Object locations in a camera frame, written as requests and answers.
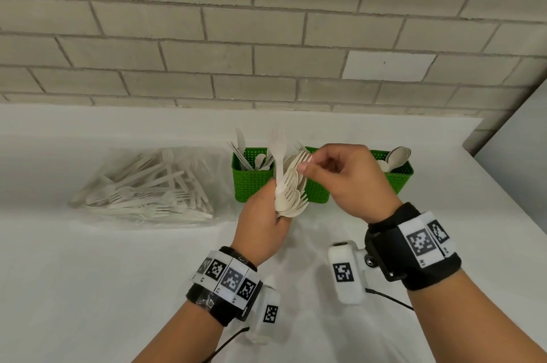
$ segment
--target tile wall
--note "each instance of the tile wall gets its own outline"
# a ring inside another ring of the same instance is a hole
[[[343,79],[352,50],[431,54]],[[480,116],[547,76],[547,0],[0,0],[0,102]]]

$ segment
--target cable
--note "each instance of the cable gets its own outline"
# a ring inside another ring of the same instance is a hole
[[[210,355],[207,359],[203,360],[202,363],[207,363],[213,360],[213,358],[226,346],[230,341],[235,339],[237,336],[239,336],[241,333],[244,333],[246,331],[249,331],[249,327],[244,327],[240,331],[238,331],[236,334],[231,336],[222,346],[220,346],[212,355]]]
[[[414,311],[414,308],[412,308],[410,305],[406,305],[404,302],[400,302],[398,299],[395,299],[393,297],[390,297],[389,295],[386,295],[382,292],[378,292],[376,290],[372,290],[370,288],[365,288],[365,292],[368,292],[369,294],[376,294],[376,295],[379,295],[381,297],[384,297],[384,298],[387,298],[387,299],[390,299],[391,301],[394,301],[396,302],[397,304],[401,304],[403,307],[407,307],[409,310],[412,310]]]

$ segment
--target qr code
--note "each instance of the qr code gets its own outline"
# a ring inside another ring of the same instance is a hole
[[[208,277],[211,277],[215,281],[218,281],[218,279],[221,277],[222,272],[224,272],[224,269],[226,268],[226,264],[223,262],[220,262],[219,260],[213,260],[213,263],[205,273]]]
[[[448,234],[444,231],[441,224],[434,220],[433,222],[430,222],[427,224],[428,228],[431,229],[431,232],[433,232],[433,235],[435,236],[435,239],[439,241],[440,244],[446,242],[450,239]]]
[[[233,268],[228,268],[224,274],[221,285],[228,288],[231,292],[236,292],[239,283],[243,279],[243,275]]]
[[[267,305],[266,306],[266,313],[264,314],[264,322],[265,323],[275,323],[275,318],[277,317],[277,309],[279,307],[275,305]]]
[[[354,281],[353,274],[351,272],[351,265],[349,262],[333,263],[334,275],[336,276],[336,282],[347,283]]]
[[[407,240],[410,242],[410,246],[416,256],[420,256],[437,249],[436,245],[431,240],[431,237],[429,237],[429,233],[427,233],[427,230],[425,229],[420,229],[419,231],[415,231],[407,235]]]
[[[198,274],[204,273],[212,261],[213,261],[212,258],[205,258],[205,260],[201,263],[200,267],[197,269],[197,273]]]
[[[254,282],[245,278],[245,281],[243,281],[243,284],[241,284],[241,288],[239,289],[239,291],[237,291],[237,295],[249,301],[249,298],[250,296],[252,296],[255,287],[256,284]]]

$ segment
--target white countertop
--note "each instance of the white countertop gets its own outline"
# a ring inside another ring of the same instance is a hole
[[[222,145],[235,139],[234,126],[258,144],[273,121],[292,126],[289,138],[310,145],[411,147],[415,174],[401,199],[434,212],[456,241],[465,270],[547,349],[547,235],[461,148],[475,120],[281,114],[3,106],[0,361],[131,361],[180,307],[188,277],[209,250],[231,242],[234,223],[161,231],[83,224],[64,204],[108,147]],[[377,296],[359,307],[336,299],[326,249],[344,239],[363,246],[365,230],[332,200],[311,205],[259,270],[282,295],[276,337],[254,346],[240,336],[215,361],[433,362],[412,311]],[[387,283],[379,270],[368,271],[367,279],[370,287],[409,301],[402,285]]]

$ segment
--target plastic bag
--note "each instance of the plastic bag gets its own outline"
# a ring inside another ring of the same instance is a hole
[[[230,154],[220,147],[110,150],[69,201],[100,227],[183,228],[237,220]]]

